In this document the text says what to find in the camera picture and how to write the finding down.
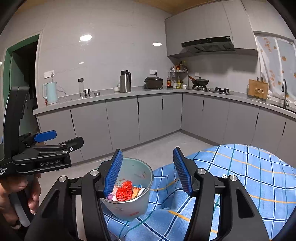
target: blue plaid tablecloth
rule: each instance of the blue plaid tablecloth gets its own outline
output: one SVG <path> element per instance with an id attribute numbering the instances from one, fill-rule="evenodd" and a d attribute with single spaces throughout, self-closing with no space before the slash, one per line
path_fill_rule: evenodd
<path id="1" fill-rule="evenodd" d="M 296 205 L 296 169 L 268 151 L 247 145 L 220 145 L 187 158 L 214 176 L 236 175 L 258 208 L 270 239 Z M 180 241 L 185 236 L 195 198 L 183 192 L 174 164 L 153 173 L 146 214 L 126 222 L 103 205 L 108 230 L 121 240 Z M 210 240 L 217 236 L 219 213 L 220 195 L 216 194 Z"/>

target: lower cabinet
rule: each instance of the lower cabinet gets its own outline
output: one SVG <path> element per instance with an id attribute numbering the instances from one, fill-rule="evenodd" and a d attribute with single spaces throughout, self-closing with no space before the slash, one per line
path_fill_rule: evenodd
<path id="1" fill-rule="evenodd" d="M 71 114 L 76 135 L 84 139 L 84 160 L 112 152 L 105 101 L 73 106 Z"/>
<path id="2" fill-rule="evenodd" d="M 256 128 L 259 107 L 230 102 L 223 144 L 250 145 Z"/>
<path id="3" fill-rule="evenodd" d="M 161 136 L 162 95 L 138 96 L 140 143 Z"/>
<path id="4" fill-rule="evenodd" d="M 200 135 L 202 128 L 203 95 L 183 93 L 181 129 Z"/>
<path id="5" fill-rule="evenodd" d="M 140 143 L 137 97 L 106 100 L 113 151 Z"/>
<path id="6" fill-rule="evenodd" d="M 200 136 L 215 143 L 222 144 L 228 110 L 229 101 L 205 96 Z"/>
<path id="7" fill-rule="evenodd" d="M 79 137 L 75 135 L 72 124 L 70 107 L 65 107 L 53 111 L 48 111 L 37 115 L 41 132 L 55 130 L 57 137 L 46 141 L 46 145 L 57 145 L 63 141 L 68 141 Z M 80 150 L 70 153 L 71 163 L 83 161 Z"/>
<path id="8" fill-rule="evenodd" d="M 275 154 L 285 123 L 286 117 L 268 109 L 260 108 L 251 145 Z"/>
<path id="9" fill-rule="evenodd" d="M 281 137 L 281 141 L 275 155 L 293 167 L 296 167 L 295 143 L 296 122 L 294 120 L 287 119 L 283 136 Z"/>
<path id="10" fill-rule="evenodd" d="M 182 117 L 182 93 L 163 94 L 162 96 L 161 135 L 180 130 Z"/>

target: metal bolt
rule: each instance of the metal bolt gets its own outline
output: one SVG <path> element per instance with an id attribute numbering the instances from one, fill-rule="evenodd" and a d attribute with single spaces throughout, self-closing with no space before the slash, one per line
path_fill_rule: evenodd
<path id="1" fill-rule="evenodd" d="M 237 180 L 237 177 L 235 175 L 230 175 L 229 179 L 233 182 L 235 182 Z"/>
<path id="2" fill-rule="evenodd" d="M 61 176 L 61 177 L 59 177 L 59 182 L 60 183 L 63 183 L 64 181 L 66 181 L 66 177 L 65 176 Z"/>
<path id="3" fill-rule="evenodd" d="M 99 171 L 98 170 L 92 170 L 91 171 L 91 175 L 92 176 L 96 176 L 96 175 L 98 175 L 99 174 Z"/>
<path id="4" fill-rule="evenodd" d="M 198 172 L 199 174 L 201 174 L 201 175 L 204 175 L 204 174 L 206 173 L 206 170 L 203 169 L 203 168 L 199 168 L 199 169 L 197 170 L 197 172 Z"/>

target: light blue kettle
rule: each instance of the light blue kettle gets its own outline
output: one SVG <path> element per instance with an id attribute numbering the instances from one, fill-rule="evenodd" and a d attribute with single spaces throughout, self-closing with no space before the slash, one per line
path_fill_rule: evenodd
<path id="1" fill-rule="evenodd" d="M 47 104 L 57 103 L 57 83 L 49 82 L 42 85 L 42 96 L 47 100 Z"/>

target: green door frame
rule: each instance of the green door frame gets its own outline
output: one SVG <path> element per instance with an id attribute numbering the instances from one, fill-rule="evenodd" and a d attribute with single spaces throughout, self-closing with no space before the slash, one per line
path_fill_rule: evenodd
<path id="1" fill-rule="evenodd" d="M 4 65 L 3 65 L 3 100 L 4 105 L 6 106 L 8 94 L 10 91 L 10 84 L 9 84 L 9 72 L 10 72 L 10 60 L 11 55 L 13 51 L 16 51 L 17 49 L 24 47 L 28 44 L 31 44 L 33 42 L 37 42 L 39 39 L 39 34 L 34 35 L 30 38 L 27 38 L 21 42 L 18 42 L 17 44 L 9 47 L 6 50 L 5 59 L 4 59 Z"/>

